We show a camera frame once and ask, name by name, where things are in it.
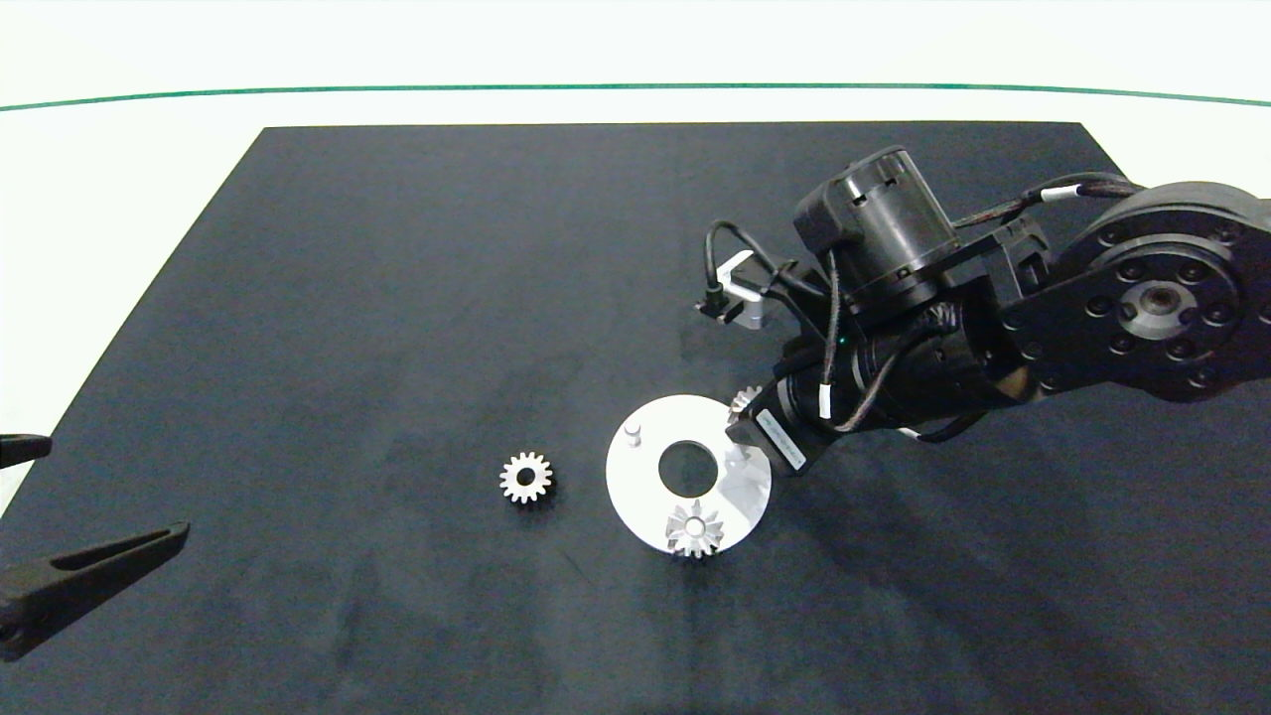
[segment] gear teeth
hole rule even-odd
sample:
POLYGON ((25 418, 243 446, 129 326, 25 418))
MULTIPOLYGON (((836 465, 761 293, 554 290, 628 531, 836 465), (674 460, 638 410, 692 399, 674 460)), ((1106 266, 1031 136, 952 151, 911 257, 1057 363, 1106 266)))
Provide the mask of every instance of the gear teeth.
POLYGON ((540 497, 548 495, 548 489, 555 484, 552 475, 554 472, 550 464, 541 455, 521 452, 512 457, 507 465, 503 465, 500 486, 503 488, 503 497, 510 499, 512 504, 527 505, 531 502, 538 503, 540 497), (525 470, 533 472, 533 478, 530 484, 522 485, 520 474, 525 470))
POLYGON ((688 509, 677 504, 666 521, 667 550, 686 559, 713 556, 723 542, 723 522, 718 516, 718 512, 712 512, 709 517, 703 517, 702 502, 698 499, 688 509), (702 533, 691 535, 686 531, 690 521, 700 522, 702 533))

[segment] gear hole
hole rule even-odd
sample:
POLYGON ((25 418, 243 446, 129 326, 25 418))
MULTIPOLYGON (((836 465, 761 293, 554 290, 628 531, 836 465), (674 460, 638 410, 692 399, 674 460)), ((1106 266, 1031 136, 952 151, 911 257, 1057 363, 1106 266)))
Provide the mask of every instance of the gear hole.
POLYGON ((705 447, 695 442, 677 442, 667 447, 657 461, 657 474, 672 494, 695 499, 714 488, 719 466, 705 447))

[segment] metal gear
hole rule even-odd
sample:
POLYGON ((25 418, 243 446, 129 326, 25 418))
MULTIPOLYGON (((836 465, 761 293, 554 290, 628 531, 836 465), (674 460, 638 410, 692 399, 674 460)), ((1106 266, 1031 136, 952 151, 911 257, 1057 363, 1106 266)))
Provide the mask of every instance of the metal gear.
POLYGON ((500 476, 502 481, 498 486, 503 488, 503 497, 511 499, 513 504, 529 504, 538 502, 540 497, 547 497, 552 486, 552 464, 533 452, 529 455, 522 452, 503 465, 503 474, 500 476), (521 484, 520 474, 524 470, 533 472, 529 484, 521 484))
POLYGON ((676 507, 671 518, 666 521, 666 547, 672 554, 694 559, 714 555, 719 551, 719 541, 723 538, 723 522, 717 517, 718 512, 703 517, 699 499, 694 499, 693 507, 688 511, 676 507))
POLYGON ((754 387, 747 387, 747 389, 737 392, 737 395, 732 399, 732 403, 728 405, 728 424, 730 425, 737 422, 737 418, 746 409, 746 406, 750 405, 750 401, 752 401, 754 399, 759 398, 759 394, 764 389, 761 389, 759 386, 754 386, 754 387))

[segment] green line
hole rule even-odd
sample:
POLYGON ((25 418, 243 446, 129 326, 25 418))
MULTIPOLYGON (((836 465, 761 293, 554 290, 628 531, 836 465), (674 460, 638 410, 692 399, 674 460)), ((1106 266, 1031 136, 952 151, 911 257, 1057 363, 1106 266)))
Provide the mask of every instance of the green line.
POLYGON ((1244 104, 1271 107, 1267 99, 1239 99, 1234 97, 1206 97, 1204 94, 1172 94, 1168 91, 1138 91, 1132 89, 1098 89, 1087 86, 1045 86, 1026 84, 930 84, 930 83, 868 83, 868 81, 699 81, 699 83, 606 83, 606 84, 380 84, 348 86, 249 86, 241 89, 191 89, 184 91, 146 91, 86 99, 58 99, 9 104, 0 112, 20 109, 47 109, 76 104, 103 104, 107 102, 133 102, 137 99, 174 99, 179 97, 226 97, 234 94, 300 94, 328 91, 510 91, 559 89, 962 89, 988 91, 1049 91, 1052 94, 1097 94, 1106 97, 1138 97, 1145 99, 1178 99, 1183 102, 1211 102, 1218 104, 1244 104))

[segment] robotic arm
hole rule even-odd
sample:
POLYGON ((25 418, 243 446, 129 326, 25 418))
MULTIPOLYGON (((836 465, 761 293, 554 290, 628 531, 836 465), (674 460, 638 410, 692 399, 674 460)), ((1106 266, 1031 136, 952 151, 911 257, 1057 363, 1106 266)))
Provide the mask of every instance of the robotic arm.
POLYGON ((1271 377, 1271 201, 1229 185, 1069 174, 951 222, 890 147, 817 187, 794 225, 821 271, 778 264, 717 221, 698 304, 758 328, 775 300, 799 320, 728 428, 775 475, 803 472, 844 434, 944 442, 990 411, 1101 382, 1196 403, 1271 377), (1055 250, 1024 211, 1075 197, 1118 202, 1055 250), (716 267, 721 230, 750 250, 716 267))

